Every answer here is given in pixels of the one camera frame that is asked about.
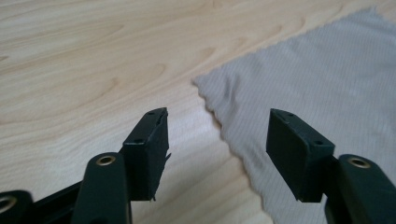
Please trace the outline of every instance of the microfiber cloth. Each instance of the microfiber cloth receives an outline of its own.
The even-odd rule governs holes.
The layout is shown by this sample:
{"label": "microfiber cloth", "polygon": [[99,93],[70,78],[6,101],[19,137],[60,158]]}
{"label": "microfiber cloth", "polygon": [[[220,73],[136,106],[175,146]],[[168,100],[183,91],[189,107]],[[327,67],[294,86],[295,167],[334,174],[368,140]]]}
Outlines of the microfiber cloth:
{"label": "microfiber cloth", "polygon": [[326,136],[336,145],[334,157],[367,158],[396,183],[396,26],[374,8],[249,53],[193,82],[275,223],[326,223],[326,198],[297,202],[266,154],[270,108],[296,114]]}

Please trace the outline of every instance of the wooden table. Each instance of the wooden table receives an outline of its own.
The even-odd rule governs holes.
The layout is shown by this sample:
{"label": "wooden table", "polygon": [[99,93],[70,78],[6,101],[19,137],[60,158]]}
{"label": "wooden table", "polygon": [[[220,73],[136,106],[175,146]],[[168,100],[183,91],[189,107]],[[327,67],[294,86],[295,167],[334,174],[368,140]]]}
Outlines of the wooden table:
{"label": "wooden table", "polygon": [[167,106],[173,156],[135,223],[272,223],[194,77],[359,9],[392,0],[0,2],[0,191],[39,200],[118,151]]}

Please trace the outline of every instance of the light wood surface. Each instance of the light wood surface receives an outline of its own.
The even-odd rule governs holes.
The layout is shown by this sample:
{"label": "light wood surface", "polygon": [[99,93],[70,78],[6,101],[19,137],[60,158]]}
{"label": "light wood surface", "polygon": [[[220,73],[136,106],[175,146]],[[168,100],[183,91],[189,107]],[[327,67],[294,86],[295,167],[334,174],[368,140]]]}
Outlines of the light wood surface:
{"label": "light wood surface", "polygon": [[272,223],[191,80],[370,6],[396,21],[379,0],[2,0],[0,191],[78,182],[167,106],[173,156],[134,223]]}

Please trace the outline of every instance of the table surface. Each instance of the table surface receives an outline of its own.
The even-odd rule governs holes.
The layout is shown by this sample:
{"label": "table surface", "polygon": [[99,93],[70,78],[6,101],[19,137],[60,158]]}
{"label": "table surface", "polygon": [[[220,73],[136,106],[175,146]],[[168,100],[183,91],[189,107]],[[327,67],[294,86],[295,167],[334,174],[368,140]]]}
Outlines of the table surface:
{"label": "table surface", "polygon": [[391,0],[3,0],[0,191],[78,182],[166,106],[173,156],[134,223],[273,223],[191,80],[371,6],[396,21]]}

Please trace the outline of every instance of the screw hole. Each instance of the screw hole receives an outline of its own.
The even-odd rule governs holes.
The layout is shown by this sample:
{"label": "screw hole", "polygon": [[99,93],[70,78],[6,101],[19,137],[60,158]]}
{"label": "screw hole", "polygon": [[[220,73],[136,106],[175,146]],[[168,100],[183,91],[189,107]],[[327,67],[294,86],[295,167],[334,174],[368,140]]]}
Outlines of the screw hole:
{"label": "screw hole", "polygon": [[113,156],[104,156],[99,158],[99,160],[96,161],[96,164],[101,165],[101,166],[105,166],[105,165],[109,165],[111,163],[113,163],[113,161],[115,161],[116,158]]}
{"label": "screw hole", "polygon": [[141,138],[137,138],[137,139],[134,140],[134,142],[137,143],[137,144],[143,144],[143,143],[145,143],[145,140],[141,139]]}
{"label": "screw hole", "polygon": [[11,195],[0,198],[0,214],[5,213],[17,203],[17,198]]}
{"label": "screw hole", "polygon": [[349,163],[351,163],[352,165],[359,167],[359,168],[363,168],[363,169],[367,169],[370,168],[371,165],[370,163],[368,163],[367,161],[361,160],[359,158],[349,158]]}

